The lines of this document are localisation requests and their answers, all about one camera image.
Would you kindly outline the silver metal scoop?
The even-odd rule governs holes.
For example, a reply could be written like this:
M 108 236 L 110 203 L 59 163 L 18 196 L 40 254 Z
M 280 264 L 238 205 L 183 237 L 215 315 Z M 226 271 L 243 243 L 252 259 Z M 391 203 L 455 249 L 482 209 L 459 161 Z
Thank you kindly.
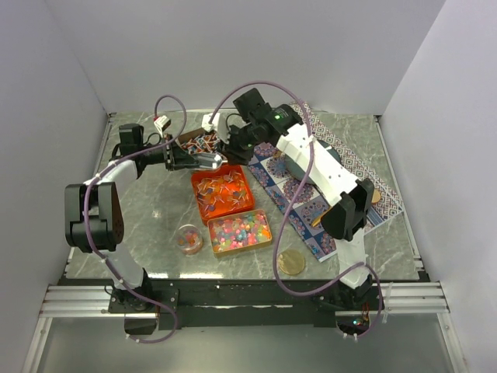
M 227 159 L 219 153 L 200 152 L 193 154 L 196 165 L 194 169 L 198 170 L 217 170 L 227 164 Z

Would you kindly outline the orange tin lollipop candies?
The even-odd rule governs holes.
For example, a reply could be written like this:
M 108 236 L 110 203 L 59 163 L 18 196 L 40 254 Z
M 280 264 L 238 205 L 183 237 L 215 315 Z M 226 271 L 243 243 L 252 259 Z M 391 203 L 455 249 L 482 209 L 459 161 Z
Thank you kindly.
M 204 225 L 209 220 L 255 207 L 255 199 L 241 166 L 195 172 L 190 180 Z

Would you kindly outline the clear plastic jar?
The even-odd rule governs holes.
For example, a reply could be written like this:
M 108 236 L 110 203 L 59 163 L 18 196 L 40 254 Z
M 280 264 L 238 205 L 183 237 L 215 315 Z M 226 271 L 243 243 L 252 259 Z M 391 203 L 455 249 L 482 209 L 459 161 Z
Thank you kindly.
M 180 226 L 175 233 L 175 242 L 186 255 L 196 254 L 203 247 L 203 237 L 195 225 Z

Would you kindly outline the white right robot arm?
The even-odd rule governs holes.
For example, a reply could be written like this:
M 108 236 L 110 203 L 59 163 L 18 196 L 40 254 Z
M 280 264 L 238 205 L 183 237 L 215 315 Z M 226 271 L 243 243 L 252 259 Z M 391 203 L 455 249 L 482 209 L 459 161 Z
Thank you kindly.
M 245 125 L 229 127 L 219 151 L 229 164 L 246 166 L 257 145 L 270 143 L 304 170 L 295 197 L 299 197 L 307 180 L 315 182 L 329 205 L 320 223 L 335 240 L 340 273 L 319 288 L 301 292 L 301 296 L 317 295 L 340 282 L 345 285 L 339 292 L 341 303 L 358 309 L 367 300 L 365 283 L 376 275 L 367 264 L 364 249 L 364 227 L 374 184 L 349 172 L 321 146 L 312 134 L 305 107 L 299 112 L 287 104 L 273 108 L 262 98 L 258 85 L 249 82 L 237 88 L 241 95 L 234 105 Z

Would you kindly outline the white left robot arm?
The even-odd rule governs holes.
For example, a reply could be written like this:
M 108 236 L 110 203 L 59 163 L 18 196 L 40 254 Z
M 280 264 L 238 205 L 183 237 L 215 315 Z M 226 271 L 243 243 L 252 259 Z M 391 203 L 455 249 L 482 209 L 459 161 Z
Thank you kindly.
M 197 169 L 198 155 L 180 147 L 170 134 L 159 143 L 144 141 L 144 127 L 119 127 L 120 142 L 102 172 L 64 190 L 65 238 L 72 247 L 97 256 L 113 279 L 112 296 L 137 312 L 158 305 L 147 271 L 123 245 L 124 222 L 119 193 L 141 177 L 147 166 L 163 164 L 168 171 Z

